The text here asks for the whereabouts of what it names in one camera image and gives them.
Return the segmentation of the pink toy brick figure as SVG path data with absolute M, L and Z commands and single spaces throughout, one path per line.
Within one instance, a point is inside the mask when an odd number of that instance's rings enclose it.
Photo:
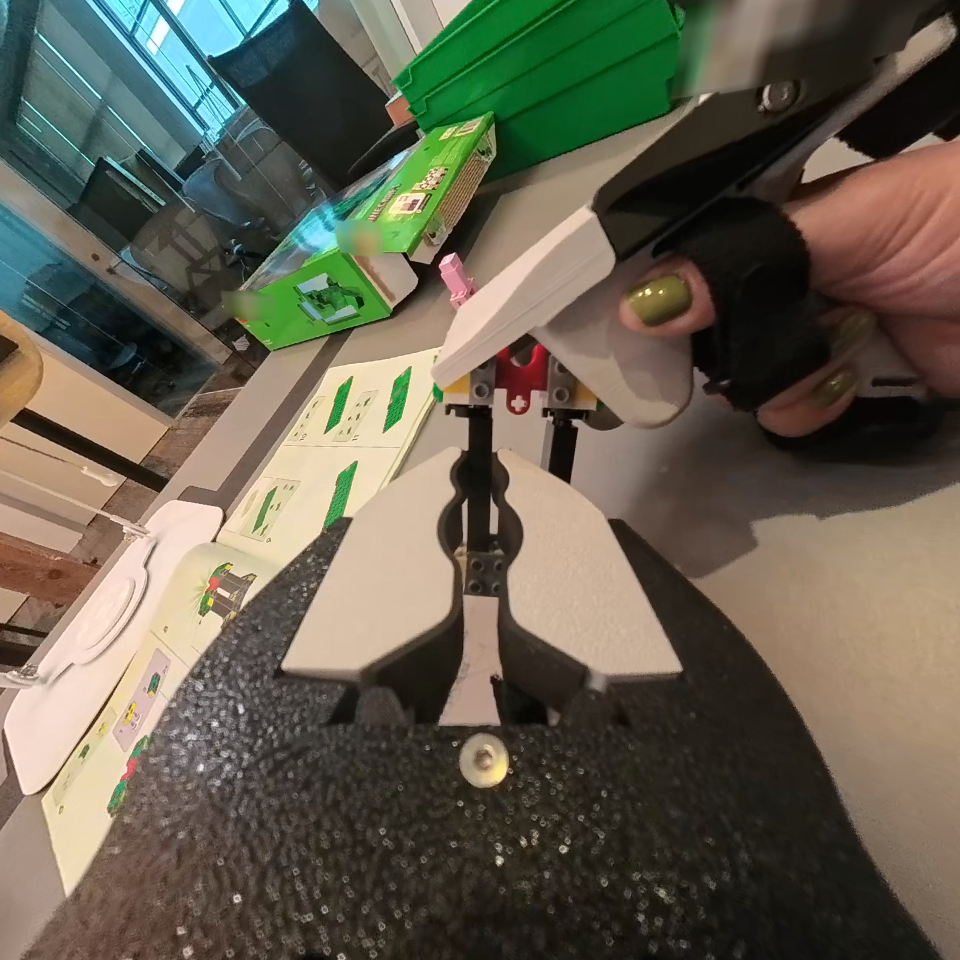
M 440 278 L 449 292 L 449 301 L 459 310 L 478 291 L 474 279 L 466 272 L 464 263 L 456 252 L 441 258 L 438 264 Z

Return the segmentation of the person's right hand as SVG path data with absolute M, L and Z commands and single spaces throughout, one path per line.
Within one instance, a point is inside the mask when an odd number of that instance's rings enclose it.
M 930 392 L 959 397 L 959 144 L 938 143 L 798 188 L 785 213 L 803 235 L 822 316 L 826 366 L 761 406 L 758 424 L 796 439 L 852 406 L 854 357 L 882 327 Z

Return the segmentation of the pale green instruction booklet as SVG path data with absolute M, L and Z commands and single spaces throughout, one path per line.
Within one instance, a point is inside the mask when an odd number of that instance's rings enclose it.
M 123 671 L 71 734 L 41 800 L 64 893 L 118 818 L 162 714 L 222 629 L 333 522 L 400 470 L 435 405 L 432 350 L 330 369 L 207 543 L 174 565 L 132 623 Z

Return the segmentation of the green plastic bin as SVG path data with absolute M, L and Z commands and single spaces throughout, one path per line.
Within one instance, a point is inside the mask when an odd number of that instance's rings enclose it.
M 621 18 L 639 18 L 642 38 L 658 38 L 683 29 L 686 12 L 680 2 L 638 1 L 506 1 L 466 2 L 405 66 L 441 63 L 466 54 L 470 63 L 499 45 L 545 29 L 563 41 L 580 40 Z
M 653 68 L 663 64 L 660 60 L 647 61 L 644 76 L 638 61 L 621 63 L 511 110 L 505 103 L 493 110 L 489 102 L 481 102 L 447 115 L 411 113 L 426 131 L 492 114 L 496 158 L 489 177 L 497 180 L 667 114 L 676 62 L 677 49 L 669 78 L 654 75 Z
M 575 40 L 562 40 L 538 29 L 471 62 L 466 54 L 460 54 L 451 60 L 414 66 L 412 74 L 404 74 L 402 68 L 394 83 L 416 116 L 448 115 L 486 102 L 494 111 L 502 104 L 510 111 L 621 64 L 639 62 L 644 76 L 649 70 L 646 63 L 660 60 L 662 65 L 653 68 L 654 76 L 668 79 L 682 30 L 642 37 L 640 18 L 632 16 Z

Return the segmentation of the grey office chair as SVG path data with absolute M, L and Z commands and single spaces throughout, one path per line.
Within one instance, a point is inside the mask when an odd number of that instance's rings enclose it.
M 241 172 L 213 148 L 184 182 L 182 196 L 209 223 L 229 258 L 262 261 L 279 244 L 271 209 L 256 168 Z

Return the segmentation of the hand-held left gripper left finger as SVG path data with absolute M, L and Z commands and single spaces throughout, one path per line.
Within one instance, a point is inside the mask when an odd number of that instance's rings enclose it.
M 285 674 L 386 688 L 441 719 L 464 653 L 463 495 L 456 447 L 393 480 L 350 519 L 282 660 Z

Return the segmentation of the white tablet stand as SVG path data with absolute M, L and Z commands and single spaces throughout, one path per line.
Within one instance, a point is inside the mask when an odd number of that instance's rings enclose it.
M 224 508 L 210 470 L 193 458 L 172 475 L 144 516 L 68 607 L 30 661 L 35 676 L 2 697 L 2 786 L 34 795 L 59 773 L 138 650 L 165 594 L 195 614 L 208 574 L 187 574 L 196 550 L 215 541 Z

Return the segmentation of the toy brick figure model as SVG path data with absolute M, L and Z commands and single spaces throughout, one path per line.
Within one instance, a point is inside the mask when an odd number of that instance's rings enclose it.
M 507 562 L 491 525 L 496 502 L 494 409 L 503 393 L 508 413 L 524 416 L 541 404 L 546 420 L 542 463 L 570 483 L 579 427 L 614 428 L 619 419 L 571 370 L 530 335 L 500 350 L 456 385 L 435 389 L 446 414 L 465 420 L 467 446 L 452 479 L 465 500 L 462 589 L 468 596 L 501 594 Z

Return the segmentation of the green toy brick box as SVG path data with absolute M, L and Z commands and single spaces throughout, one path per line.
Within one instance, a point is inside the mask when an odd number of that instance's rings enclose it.
M 435 128 L 308 209 L 225 313 L 268 350 L 389 318 L 437 258 L 497 155 L 490 113 Z

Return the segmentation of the grey desk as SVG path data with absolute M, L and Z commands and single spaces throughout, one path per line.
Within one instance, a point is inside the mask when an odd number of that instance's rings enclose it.
M 319 693 L 258 679 L 228 719 L 217 682 L 27 955 L 957 956 L 958 425 L 895 465 L 800 462 L 697 400 L 583 457 L 590 494 L 635 481 L 654 600 L 689 574 L 731 619 L 667 609 L 734 656 L 716 711 L 654 692 L 637 733 L 520 732 L 480 809 L 453 735 L 343 753 Z

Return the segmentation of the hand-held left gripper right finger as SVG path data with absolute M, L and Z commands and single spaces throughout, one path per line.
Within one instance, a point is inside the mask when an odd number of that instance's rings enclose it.
M 683 666 L 614 526 L 568 483 L 496 453 L 498 650 L 503 680 L 562 714 L 599 694 L 673 680 Z

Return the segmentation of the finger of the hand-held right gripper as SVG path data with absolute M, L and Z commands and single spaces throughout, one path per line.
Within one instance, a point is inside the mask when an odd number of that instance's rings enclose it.
M 634 267 L 611 253 L 577 269 L 577 295 L 534 337 L 626 425 L 666 426 L 692 398 L 689 337 L 631 330 L 619 306 L 634 285 Z
M 450 390 L 512 342 L 546 326 L 605 281 L 616 264 L 597 214 L 580 207 L 459 308 L 433 366 L 436 386 Z

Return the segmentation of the dark board with tan frame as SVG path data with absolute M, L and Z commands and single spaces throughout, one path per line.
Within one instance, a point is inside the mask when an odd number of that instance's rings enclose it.
M 37 394 L 43 358 L 30 331 L 1 312 L 1 427 L 22 412 Z

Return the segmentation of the black office chair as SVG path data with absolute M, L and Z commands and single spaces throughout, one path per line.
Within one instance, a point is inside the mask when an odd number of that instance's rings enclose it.
M 312 168 L 340 190 L 419 144 L 415 123 L 394 126 L 387 94 L 304 2 L 207 62 Z

